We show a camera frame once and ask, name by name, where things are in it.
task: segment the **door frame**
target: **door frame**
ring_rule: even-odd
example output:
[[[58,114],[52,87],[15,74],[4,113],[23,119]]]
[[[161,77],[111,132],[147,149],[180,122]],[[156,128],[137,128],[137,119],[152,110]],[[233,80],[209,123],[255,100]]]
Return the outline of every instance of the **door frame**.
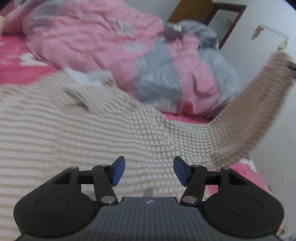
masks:
[[[233,11],[233,12],[238,12],[238,15],[236,17],[236,19],[233,21],[232,25],[230,26],[228,32],[226,33],[226,35],[224,36],[224,38],[222,39],[221,43],[219,44],[219,48],[221,49],[223,47],[223,45],[225,44],[226,40],[228,39],[228,37],[230,36],[231,32],[233,31],[233,29],[235,28],[237,22],[240,20],[242,14],[244,13],[245,9],[247,8],[246,5],[238,5],[238,4],[227,4],[227,3],[214,3],[214,8],[213,10],[210,12],[209,16],[206,18],[206,20],[204,21],[205,25],[209,25],[210,22],[212,21],[212,19],[214,18],[215,14],[217,13],[217,11],[219,9],[221,10],[228,10],[228,11]]]

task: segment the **brown striped blanket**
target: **brown striped blanket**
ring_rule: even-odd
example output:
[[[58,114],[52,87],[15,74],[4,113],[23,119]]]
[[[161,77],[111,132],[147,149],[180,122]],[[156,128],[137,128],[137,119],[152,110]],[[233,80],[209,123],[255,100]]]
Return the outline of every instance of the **brown striped blanket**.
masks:
[[[113,80],[76,85],[65,73],[0,91],[0,240],[19,232],[16,202],[69,166],[81,170],[126,158],[115,192],[125,196],[177,196],[183,192],[173,158],[216,170],[246,156],[267,132],[292,84],[285,53],[211,123],[166,119],[131,99]],[[93,190],[85,188],[91,195]]]

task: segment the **blanket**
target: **blanket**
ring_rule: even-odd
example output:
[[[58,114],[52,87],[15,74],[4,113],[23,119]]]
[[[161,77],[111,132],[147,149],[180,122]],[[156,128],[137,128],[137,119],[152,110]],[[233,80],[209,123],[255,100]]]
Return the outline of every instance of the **blanket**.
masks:
[[[169,41],[159,18],[121,0],[28,0],[6,16],[4,32],[26,34],[30,51],[57,68],[110,70],[121,90],[161,112],[210,117],[240,80],[223,59],[199,57],[215,38],[201,26],[181,22],[182,37]]]
[[[75,83],[59,72],[31,85],[1,86],[0,240],[19,235],[12,215],[16,202],[69,166],[88,170],[123,155],[126,170],[115,187],[119,200],[145,192],[180,198],[184,187],[174,173],[174,157],[209,170],[245,157],[267,132],[293,83],[289,60],[285,53],[273,55],[204,125],[170,121],[110,78]]]

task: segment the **gray patch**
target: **gray patch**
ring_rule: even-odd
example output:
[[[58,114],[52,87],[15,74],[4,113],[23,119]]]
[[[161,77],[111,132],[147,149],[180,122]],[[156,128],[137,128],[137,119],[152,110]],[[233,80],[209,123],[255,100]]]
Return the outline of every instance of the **gray patch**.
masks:
[[[137,60],[137,99],[157,110],[179,113],[182,88],[169,49],[159,40],[153,50]]]

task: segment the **ribbed gray panel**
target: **ribbed gray panel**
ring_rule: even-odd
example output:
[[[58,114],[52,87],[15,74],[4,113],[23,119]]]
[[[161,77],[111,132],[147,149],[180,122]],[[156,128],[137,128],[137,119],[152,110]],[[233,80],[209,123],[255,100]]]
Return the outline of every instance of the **ribbed gray panel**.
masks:
[[[41,241],[24,235],[18,241]],[[126,197],[103,207],[93,222],[76,234],[46,241],[243,241],[213,229],[198,209],[184,207],[174,197]],[[279,241],[275,236],[253,241]]]

